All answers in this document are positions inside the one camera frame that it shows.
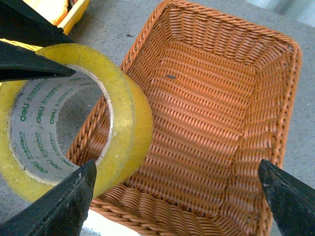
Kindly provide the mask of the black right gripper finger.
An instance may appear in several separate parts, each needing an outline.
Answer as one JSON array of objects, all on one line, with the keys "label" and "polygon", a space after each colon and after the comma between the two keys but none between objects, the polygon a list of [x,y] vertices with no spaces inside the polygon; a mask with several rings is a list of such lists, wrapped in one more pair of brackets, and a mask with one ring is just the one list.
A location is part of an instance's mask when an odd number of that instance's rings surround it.
[{"label": "black right gripper finger", "polygon": [[0,2],[0,37],[40,47],[73,42],[22,0]]},{"label": "black right gripper finger", "polygon": [[94,195],[96,165],[90,160],[0,226],[2,236],[78,236]]},{"label": "black right gripper finger", "polygon": [[258,168],[265,199],[283,236],[315,234],[315,190],[266,159]]},{"label": "black right gripper finger", "polygon": [[0,81],[70,77],[75,70],[37,55],[34,51],[0,43]]}]

